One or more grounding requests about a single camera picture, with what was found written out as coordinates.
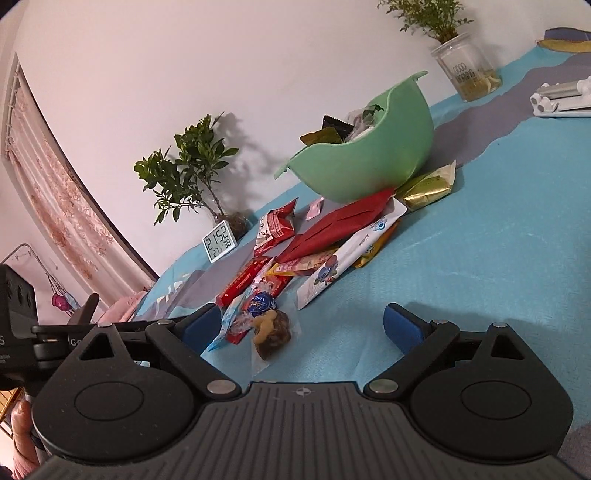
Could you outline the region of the person's left hand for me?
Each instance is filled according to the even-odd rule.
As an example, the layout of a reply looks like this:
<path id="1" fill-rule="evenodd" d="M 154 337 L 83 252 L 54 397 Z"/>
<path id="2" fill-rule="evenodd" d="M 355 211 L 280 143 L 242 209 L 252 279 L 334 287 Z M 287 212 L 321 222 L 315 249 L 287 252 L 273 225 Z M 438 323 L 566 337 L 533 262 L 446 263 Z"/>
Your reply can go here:
<path id="1" fill-rule="evenodd" d="M 36 447 L 32 439 L 31 404 L 20 400 L 12 410 L 11 426 L 13 432 L 14 479 L 24 479 L 40 466 Z"/>

